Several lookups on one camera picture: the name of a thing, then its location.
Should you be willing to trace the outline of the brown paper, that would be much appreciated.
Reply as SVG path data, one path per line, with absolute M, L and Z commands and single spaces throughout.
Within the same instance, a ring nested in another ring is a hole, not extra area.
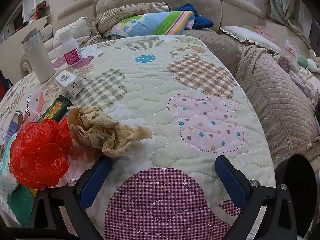
M 121 124 L 94 107 L 71 106 L 68 110 L 67 123 L 74 142 L 79 147 L 101 150 L 110 158 L 122 157 L 133 142 L 152 138 L 148 128 Z

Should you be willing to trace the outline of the red plastic bag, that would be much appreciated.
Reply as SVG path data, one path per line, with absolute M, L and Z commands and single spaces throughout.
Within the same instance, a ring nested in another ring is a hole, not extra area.
M 18 183 L 31 189 L 56 186 L 68 171 L 73 147 L 67 117 L 26 124 L 10 148 L 10 167 Z

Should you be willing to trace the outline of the green snack packet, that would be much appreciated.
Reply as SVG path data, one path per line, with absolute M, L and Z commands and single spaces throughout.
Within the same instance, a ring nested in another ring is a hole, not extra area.
M 65 96 L 59 95 L 59 97 L 48 107 L 48 109 L 40 117 L 38 122 L 43 122 L 46 119 L 60 122 L 67 113 L 67 108 L 71 105 L 71 100 L 69 100 Z

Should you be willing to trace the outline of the teal tissue pack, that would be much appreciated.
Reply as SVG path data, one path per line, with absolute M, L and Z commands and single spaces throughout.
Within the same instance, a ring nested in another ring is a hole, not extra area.
M 1 190 L 8 195 L 11 195 L 18 187 L 18 181 L 12 174 L 10 167 L 10 148 L 13 141 L 14 137 L 11 137 L 1 160 Z

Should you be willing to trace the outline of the large white blue medicine box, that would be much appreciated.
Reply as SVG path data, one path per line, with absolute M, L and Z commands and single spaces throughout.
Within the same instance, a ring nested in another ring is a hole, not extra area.
M 16 111 L 6 128 L 1 129 L 1 146 L 6 146 L 10 138 L 20 130 L 23 121 L 23 113 Z

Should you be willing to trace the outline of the white blue striped medicine box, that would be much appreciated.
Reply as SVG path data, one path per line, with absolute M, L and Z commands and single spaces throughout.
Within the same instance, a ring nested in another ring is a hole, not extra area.
M 76 98 L 84 89 L 82 81 L 73 73 L 63 70 L 55 80 L 68 94 Z

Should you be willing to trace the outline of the black trash bin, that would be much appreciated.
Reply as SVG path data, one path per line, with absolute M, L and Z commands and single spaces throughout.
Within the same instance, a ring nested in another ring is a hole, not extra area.
M 276 184 L 288 187 L 295 212 L 297 235 L 304 237 L 318 204 L 316 176 L 309 161 L 300 154 L 282 161 L 275 169 Z

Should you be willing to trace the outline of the patchwork quilted table cover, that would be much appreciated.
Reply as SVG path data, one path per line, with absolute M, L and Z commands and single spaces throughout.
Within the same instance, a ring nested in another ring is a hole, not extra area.
M 275 175 L 265 134 L 222 62 L 186 36 L 123 38 L 86 47 L 75 106 L 94 106 L 152 137 L 113 160 L 86 212 L 106 239 L 221 239 L 239 209 L 214 170 L 223 154 L 263 186 Z

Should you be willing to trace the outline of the white pill bottle pink label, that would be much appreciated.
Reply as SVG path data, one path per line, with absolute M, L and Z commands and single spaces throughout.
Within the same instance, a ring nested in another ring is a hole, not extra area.
M 68 66 L 72 67 L 83 60 L 80 47 L 73 37 L 72 30 L 67 28 L 59 34 L 62 42 L 62 53 Z

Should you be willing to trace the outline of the clear bag of snacks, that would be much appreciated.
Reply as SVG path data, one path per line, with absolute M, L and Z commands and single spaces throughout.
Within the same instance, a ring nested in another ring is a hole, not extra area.
M 287 39 L 281 49 L 277 63 L 281 68 L 283 68 L 283 70 L 285 70 L 285 72 L 289 73 L 292 67 L 296 64 L 297 57 L 299 55 L 299 48 L 291 40 Z

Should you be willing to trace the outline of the green plush toy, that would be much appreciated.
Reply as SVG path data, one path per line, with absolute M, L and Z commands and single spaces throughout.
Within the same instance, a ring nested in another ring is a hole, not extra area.
M 307 59 L 303 55 L 299 55 L 297 57 L 297 63 L 301 67 L 303 67 L 304 69 L 308 69 L 309 68 L 309 63 L 308 63 Z

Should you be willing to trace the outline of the white frilled cushion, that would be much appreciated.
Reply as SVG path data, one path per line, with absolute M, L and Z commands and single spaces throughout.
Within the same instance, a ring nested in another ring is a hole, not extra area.
M 281 52 L 281 48 L 275 43 L 249 29 L 227 25 L 224 27 L 220 27 L 220 30 L 242 43 L 253 44 L 261 48 L 265 48 L 274 54 L 279 54 Z

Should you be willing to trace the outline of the white thermos bottle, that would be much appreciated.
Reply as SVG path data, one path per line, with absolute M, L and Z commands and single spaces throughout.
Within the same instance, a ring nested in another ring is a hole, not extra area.
M 47 82 L 55 74 L 55 68 L 44 46 L 40 30 L 32 29 L 22 40 L 22 46 L 40 83 Z

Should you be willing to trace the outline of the striped floral bolster pillow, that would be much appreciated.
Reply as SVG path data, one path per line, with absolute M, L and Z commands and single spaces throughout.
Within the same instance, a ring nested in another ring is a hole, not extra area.
M 98 34 L 103 35 L 114 25 L 129 17 L 168 11 L 172 11 L 172 6 L 168 3 L 148 2 L 129 4 L 122 7 L 110 9 L 93 18 L 92 29 L 95 30 Z

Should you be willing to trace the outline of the blue knitted garment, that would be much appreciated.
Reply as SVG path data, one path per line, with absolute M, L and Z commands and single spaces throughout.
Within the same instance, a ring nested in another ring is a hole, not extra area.
M 174 11 L 183 11 L 183 10 L 191 11 L 194 13 L 194 24 L 192 29 L 206 29 L 206 28 L 212 28 L 214 26 L 214 23 L 210 19 L 205 18 L 199 14 L 191 3 L 186 3 L 181 7 L 174 9 Z

